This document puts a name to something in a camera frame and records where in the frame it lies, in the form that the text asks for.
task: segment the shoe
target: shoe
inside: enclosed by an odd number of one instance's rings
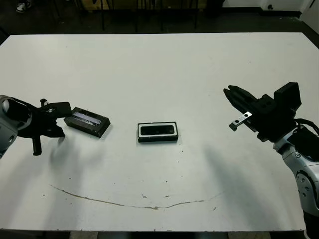
[[[16,6],[16,12],[24,13],[30,7],[31,7],[31,1],[27,0],[23,3],[19,3],[18,6]]]

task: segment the black sensor module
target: black sensor module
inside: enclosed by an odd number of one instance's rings
[[[65,118],[64,121],[70,127],[99,138],[111,124],[108,118],[77,107],[72,110],[72,116]]]
[[[177,141],[178,131],[176,122],[139,123],[138,141]]]

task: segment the screw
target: screw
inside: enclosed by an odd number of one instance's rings
[[[46,106],[48,104],[48,101],[46,99],[41,99],[41,107]]]

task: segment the white wall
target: white wall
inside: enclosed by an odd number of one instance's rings
[[[301,15],[301,20],[319,34],[319,1],[316,0],[311,8],[307,6]]]
[[[223,7],[260,7],[261,0],[226,0]]]
[[[312,0],[226,0],[224,7],[261,7],[268,10],[271,4],[278,11],[301,11],[303,12]]]
[[[300,11],[304,1],[308,0],[262,0],[261,8],[267,10],[271,4],[277,11]]]

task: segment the robotic arm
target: robotic arm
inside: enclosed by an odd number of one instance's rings
[[[33,155],[40,155],[40,136],[65,136],[56,119],[71,115],[68,102],[48,104],[42,99],[41,107],[36,108],[18,99],[0,96],[0,159],[17,136],[32,138]]]
[[[274,150],[281,154],[297,182],[299,198],[304,211],[305,236],[319,237],[319,137],[308,130],[311,126],[317,134],[319,128],[311,121],[295,119],[301,105],[297,83],[287,83],[274,92],[272,99],[263,95],[257,99],[237,87],[224,89],[227,99],[243,115],[230,124],[236,131],[245,124],[257,137],[274,143]]]

